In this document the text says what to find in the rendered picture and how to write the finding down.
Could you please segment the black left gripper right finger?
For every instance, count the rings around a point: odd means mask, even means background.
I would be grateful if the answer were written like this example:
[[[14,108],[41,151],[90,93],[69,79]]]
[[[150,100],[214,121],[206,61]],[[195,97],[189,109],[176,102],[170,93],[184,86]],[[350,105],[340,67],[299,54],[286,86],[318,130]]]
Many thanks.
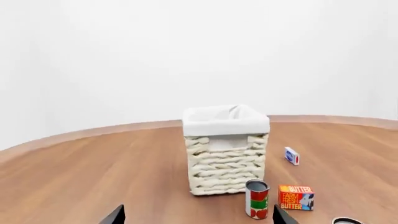
[[[272,220],[274,224],[299,224],[285,210],[280,208],[278,204],[274,205]]]

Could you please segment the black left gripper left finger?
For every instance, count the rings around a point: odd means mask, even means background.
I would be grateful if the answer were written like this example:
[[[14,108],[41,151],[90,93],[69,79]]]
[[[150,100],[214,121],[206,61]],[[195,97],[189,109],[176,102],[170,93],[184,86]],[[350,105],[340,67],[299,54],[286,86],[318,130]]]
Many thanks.
[[[119,205],[102,220],[102,224],[124,224],[125,219],[124,205]]]

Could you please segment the red and green soup can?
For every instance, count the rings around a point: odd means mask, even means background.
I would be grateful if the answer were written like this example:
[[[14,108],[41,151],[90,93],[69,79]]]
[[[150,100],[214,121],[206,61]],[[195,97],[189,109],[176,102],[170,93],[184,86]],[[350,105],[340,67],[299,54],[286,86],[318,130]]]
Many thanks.
[[[270,187],[262,180],[246,182],[245,212],[255,219],[263,220],[268,216],[268,200]]]

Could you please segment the white woven basket with liner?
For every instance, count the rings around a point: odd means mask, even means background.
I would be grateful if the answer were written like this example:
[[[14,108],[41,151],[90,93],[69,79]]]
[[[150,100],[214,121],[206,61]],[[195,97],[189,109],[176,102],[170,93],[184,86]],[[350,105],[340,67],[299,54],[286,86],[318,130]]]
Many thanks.
[[[265,176],[270,119],[246,105],[188,108],[182,116],[193,195],[236,194]]]

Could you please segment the orange butter box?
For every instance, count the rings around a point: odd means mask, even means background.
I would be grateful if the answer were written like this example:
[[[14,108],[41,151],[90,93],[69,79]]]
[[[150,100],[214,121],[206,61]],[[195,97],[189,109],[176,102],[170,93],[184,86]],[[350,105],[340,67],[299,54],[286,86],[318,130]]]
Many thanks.
[[[309,186],[279,185],[278,205],[289,210],[313,210],[314,196]]]

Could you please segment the small blue and white box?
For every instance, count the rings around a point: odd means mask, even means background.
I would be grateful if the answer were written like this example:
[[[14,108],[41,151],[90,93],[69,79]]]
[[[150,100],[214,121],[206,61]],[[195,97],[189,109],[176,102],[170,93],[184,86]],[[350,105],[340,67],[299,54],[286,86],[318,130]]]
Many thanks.
[[[284,158],[286,158],[286,160],[288,160],[294,166],[298,166],[300,163],[300,154],[291,147],[284,147],[284,149]]]

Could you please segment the can with dark rim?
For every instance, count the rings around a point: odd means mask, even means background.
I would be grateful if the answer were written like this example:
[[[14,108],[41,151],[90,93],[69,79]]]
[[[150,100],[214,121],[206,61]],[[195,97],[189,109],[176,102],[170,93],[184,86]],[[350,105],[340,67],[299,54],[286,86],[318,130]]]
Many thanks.
[[[358,220],[348,217],[336,217],[332,219],[331,224],[364,224]]]

